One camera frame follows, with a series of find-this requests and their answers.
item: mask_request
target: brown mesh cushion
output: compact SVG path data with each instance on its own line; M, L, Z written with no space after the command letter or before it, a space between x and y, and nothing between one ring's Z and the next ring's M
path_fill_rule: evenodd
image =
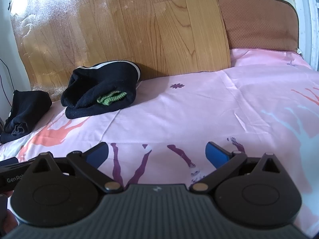
M294 7L283 0L218 0L229 48L296 52L299 22Z

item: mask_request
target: orange branch print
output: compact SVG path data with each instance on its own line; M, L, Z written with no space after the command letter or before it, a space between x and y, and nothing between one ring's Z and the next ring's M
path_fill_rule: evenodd
M72 120L70 119L65 125L60 127L59 129L49 129L54 123L56 123L63 115L61 115L57 120L50 121L49 124L44 126L43 129L41 129L38 133L36 133L27 143L25 146L22 146L19 153L18 153L18 160L19 162L26 161L25 156L28 149L31 147L31 145L42 145L45 147L52 147L56 145L60 145L64 142L65 137L67 134L72 131L75 128L81 127L90 117L86 118L81 123L69 126L72 123Z
M294 90L294 89L292 89L291 91L296 92L296 93L298 93L298 94L304 96L305 98L307 98L308 100L314 102L315 104L317 104L317 105L319 106L319 96L318 96L317 94L315 94L312 90L308 89L308 88L305 88L305 90L311 92L311 93L315 96L315 98L316 98L317 100L314 100L314 99L312 99L312 98L310 98L310 97L308 97L308 96L306 96L306 95L302 94L301 92L298 92L298 91L296 91L296 90Z

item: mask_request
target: rolled black cloth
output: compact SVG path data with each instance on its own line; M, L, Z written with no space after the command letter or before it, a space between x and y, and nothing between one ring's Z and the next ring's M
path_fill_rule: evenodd
M51 105L52 101L47 92L15 90L12 108L5 121L0 143L4 144L30 134Z
M91 68L79 67L71 75L69 85L61 96L67 107L65 116L75 119L113 112L131 105L136 97L136 83L141 71L129 61L111 61ZM113 91L126 92L126 96L110 105L97 102L101 96Z

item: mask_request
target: pink bed sheet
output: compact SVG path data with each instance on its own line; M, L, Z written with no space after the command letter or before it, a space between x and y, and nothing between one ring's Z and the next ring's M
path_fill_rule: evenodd
M60 102L28 136L0 146L0 160L86 151L101 141L100 171L123 185L184 183L215 170L213 141L248 156L273 152L302 194L296 225L319 231L319 73L291 52L231 50L233 68L142 81L129 108L68 120Z

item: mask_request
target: grey ribbed panel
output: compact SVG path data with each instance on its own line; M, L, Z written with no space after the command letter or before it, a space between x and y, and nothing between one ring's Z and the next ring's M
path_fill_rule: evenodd
M5 239L305 239L289 225L253 230L224 218L210 198L184 185L131 185L105 196L88 217L65 227L20 225Z

